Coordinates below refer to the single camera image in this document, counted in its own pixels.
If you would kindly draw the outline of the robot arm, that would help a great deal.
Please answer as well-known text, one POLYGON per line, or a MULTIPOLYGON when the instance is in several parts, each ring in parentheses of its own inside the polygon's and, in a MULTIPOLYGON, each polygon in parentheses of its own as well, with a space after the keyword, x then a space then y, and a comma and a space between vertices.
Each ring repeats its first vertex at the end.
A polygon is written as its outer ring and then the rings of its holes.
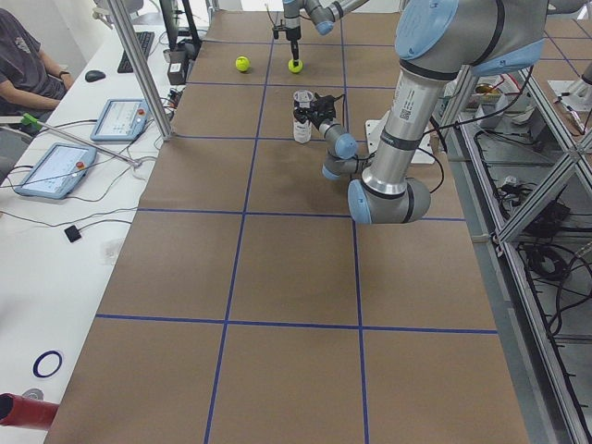
POLYGON ((367 3, 367 0, 333 1, 328 6, 322 6, 317 0, 286 0, 282 2, 283 19, 273 28, 274 38, 281 32, 286 34, 290 42, 292 59, 295 67, 301 64, 298 41, 302 38, 301 11, 304 10, 321 35, 330 33, 334 24, 352 11, 367 3))
POLYGON ((541 57, 546 1, 412 1, 396 29, 400 76, 374 157, 350 182, 351 217, 359 224, 409 223, 431 195, 406 176, 445 85, 462 67, 476 77, 517 71, 541 57))

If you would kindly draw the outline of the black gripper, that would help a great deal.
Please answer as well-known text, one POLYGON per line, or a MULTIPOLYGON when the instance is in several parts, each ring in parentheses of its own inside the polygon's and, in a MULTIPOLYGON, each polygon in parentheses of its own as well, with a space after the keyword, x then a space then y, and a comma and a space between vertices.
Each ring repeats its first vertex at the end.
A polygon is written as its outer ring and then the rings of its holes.
POLYGON ((333 95, 294 95, 293 115, 304 116, 302 124, 305 131, 311 133, 313 129, 318 129, 324 122, 331 122, 336 118, 335 102, 337 100, 338 98, 333 95))
POLYGON ((290 41, 291 64, 300 63, 299 41, 301 39, 301 27, 287 28, 286 38, 290 41))

